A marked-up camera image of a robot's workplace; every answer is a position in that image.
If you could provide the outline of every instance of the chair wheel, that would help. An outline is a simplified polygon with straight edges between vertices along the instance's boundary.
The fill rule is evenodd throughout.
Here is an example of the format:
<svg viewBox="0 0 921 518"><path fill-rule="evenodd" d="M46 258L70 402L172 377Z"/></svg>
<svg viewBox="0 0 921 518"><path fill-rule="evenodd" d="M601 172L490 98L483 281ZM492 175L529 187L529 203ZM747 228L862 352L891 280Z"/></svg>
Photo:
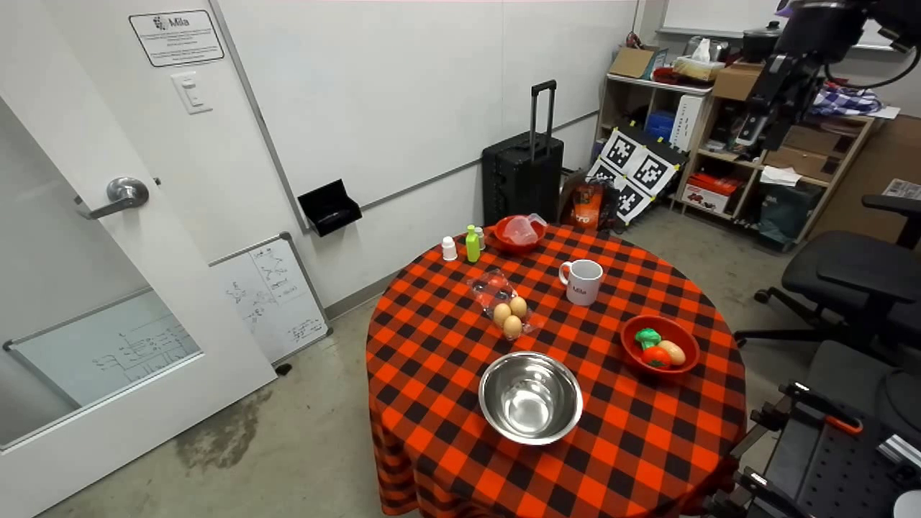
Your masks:
<svg viewBox="0 0 921 518"><path fill-rule="evenodd" d="M755 300L767 305L771 300L771 290L755 290Z"/></svg>

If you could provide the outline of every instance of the plaid tablecloth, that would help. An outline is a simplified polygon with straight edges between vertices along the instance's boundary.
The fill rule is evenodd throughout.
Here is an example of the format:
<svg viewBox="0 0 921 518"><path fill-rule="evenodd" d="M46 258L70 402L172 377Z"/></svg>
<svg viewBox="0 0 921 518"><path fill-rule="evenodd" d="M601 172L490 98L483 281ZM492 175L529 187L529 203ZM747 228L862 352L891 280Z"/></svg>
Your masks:
<svg viewBox="0 0 921 518"><path fill-rule="evenodd" d="M583 257L607 270L590 307L558 281ZM480 313L469 284L486 267L529 301L532 334L506 343ZM695 330L699 367L683 383L636 377L616 336L634 313ZM583 422L544 448L512 445L479 411L480 370L521 349L565 362L584 392ZM521 258L419 257L375 307L367 364L387 516L670 516L747 432L747 367L708 297L642 248L568 228Z"/></svg>

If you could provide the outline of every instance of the white wall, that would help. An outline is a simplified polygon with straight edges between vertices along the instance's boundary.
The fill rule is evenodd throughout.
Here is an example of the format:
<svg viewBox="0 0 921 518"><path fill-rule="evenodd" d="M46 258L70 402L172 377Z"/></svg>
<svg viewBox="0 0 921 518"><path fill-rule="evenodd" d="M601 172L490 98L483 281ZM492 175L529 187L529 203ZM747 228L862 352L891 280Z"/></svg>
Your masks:
<svg viewBox="0 0 921 518"><path fill-rule="evenodd" d="M171 84L180 68L152 68L128 22L144 11L208 9L208 0L93 0L93 5L46 0L46 5L213 261L289 231L319 301L335 305L394 274L444 234L460 234L480 219L480 182L473 167L387 202L335 236L302 236L234 64L224 57L181 67L200 71L213 103L213 113L188 116ZM568 167L587 167L593 127L596 120L583 120L561 133Z"/></svg>
<svg viewBox="0 0 921 518"><path fill-rule="evenodd" d="M640 39L646 39L646 42L659 39L659 26L665 19L665 9L669 9L669 0L636 0L634 31L640 35Z"/></svg>

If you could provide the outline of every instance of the white cup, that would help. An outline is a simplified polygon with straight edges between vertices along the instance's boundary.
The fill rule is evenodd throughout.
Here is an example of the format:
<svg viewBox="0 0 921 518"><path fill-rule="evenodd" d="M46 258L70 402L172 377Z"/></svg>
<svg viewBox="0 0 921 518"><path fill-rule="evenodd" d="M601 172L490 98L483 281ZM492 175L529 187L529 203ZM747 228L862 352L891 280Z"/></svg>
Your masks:
<svg viewBox="0 0 921 518"><path fill-rule="evenodd" d="M573 305L593 305L598 300L601 280L604 267L593 258L558 265L558 281L568 284L568 300Z"/></svg>

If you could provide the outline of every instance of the door handle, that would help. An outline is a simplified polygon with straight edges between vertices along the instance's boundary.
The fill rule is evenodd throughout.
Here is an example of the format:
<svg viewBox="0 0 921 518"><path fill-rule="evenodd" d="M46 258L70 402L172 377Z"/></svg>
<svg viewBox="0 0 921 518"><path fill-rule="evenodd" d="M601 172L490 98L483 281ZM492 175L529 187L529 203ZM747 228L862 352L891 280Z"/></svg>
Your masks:
<svg viewBox="0 0 921 518"><path fill-rule="evenodd" d="M121 209L132 209L132 206L144 206L151 202L151 189L144 182L135 179L116 179L106 187L109 203L89 209L86 219L103 219L109 213L121 213Z"/></svg>

